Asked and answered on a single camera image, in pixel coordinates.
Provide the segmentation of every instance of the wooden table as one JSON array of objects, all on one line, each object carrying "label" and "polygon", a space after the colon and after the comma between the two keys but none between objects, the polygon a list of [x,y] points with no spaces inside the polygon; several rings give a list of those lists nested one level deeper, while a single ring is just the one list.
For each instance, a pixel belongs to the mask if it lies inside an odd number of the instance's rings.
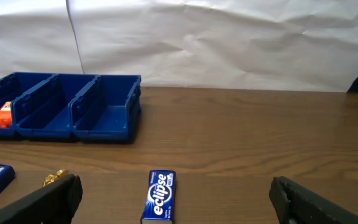
[{"label": "wooden table", "polygon": [[141,104],[131,145],[0,141],[17,172],[0,208],[67,166],[84,189],[73,223],[139,223],[150,169],[177,172],[177,224],[278,223],[277,175],[358,215],[358,96],[143,87]]}]

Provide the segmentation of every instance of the orange wrapper in bin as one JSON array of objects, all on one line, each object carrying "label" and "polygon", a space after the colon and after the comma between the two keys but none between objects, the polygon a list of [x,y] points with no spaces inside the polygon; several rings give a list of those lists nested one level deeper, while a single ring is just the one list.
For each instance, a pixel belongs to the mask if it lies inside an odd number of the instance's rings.
[{"label": "orange wrapper in bin", "polygon": [[9,128],[12,123],[11,102],[8,101],[0,108],[0,128]]}]

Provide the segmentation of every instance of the bin compartment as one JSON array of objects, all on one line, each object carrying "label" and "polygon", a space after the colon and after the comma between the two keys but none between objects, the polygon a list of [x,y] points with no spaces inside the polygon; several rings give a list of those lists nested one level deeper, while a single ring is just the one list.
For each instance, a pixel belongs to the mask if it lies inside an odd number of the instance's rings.
[{"label": "bin compartment", "polygon": [[130,140],[140,114],[140,75],[101,75],[71,105],[80,139]]},{"label": "bin compartment", "polygon": [[69,138],[70,105],[97,75],[56,74],[12,103],[16,131],[27,137]]},{"label": "bin compartment", "polygon": [[[21,96],[32,86],[51,76],[52,73],[15,72],[0,79],[0,107],[7,101],[13,103],[18,96]],[[13,136],[14,126],[12,120],[10,128],[0,128],[0,136]]]}]

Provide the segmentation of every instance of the gold object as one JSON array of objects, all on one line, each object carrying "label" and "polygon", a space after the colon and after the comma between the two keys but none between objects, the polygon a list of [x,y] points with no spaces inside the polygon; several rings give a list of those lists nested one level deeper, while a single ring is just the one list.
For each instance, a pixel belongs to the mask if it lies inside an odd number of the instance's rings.
[{"label": "gold object", "polygon": [[67,175],[68,171],[64,168],[56,172],[56,174],[49,174],[42,183],[42,186],[45,187],[46,185],[54,182],[55,180]]}]

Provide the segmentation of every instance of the white paper backdrop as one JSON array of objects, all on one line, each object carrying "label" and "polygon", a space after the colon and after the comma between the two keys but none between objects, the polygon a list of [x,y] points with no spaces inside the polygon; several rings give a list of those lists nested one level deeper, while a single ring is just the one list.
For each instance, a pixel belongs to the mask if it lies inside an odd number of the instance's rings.
[{"label": "white paper backdrop", "polygon": [[[0,4],[17,9],[0,12],[0,76],[81,72],[64,1],[50,2],[26,11]],[[346,91],[358,76],[358,1],[68,2],[85,73],[140,74],[153,86],[312,91]]]},{"label": "white paper backdrop", "polygon": [[65,0],[0,0],[0,78],[16,71],[82,73]]}]

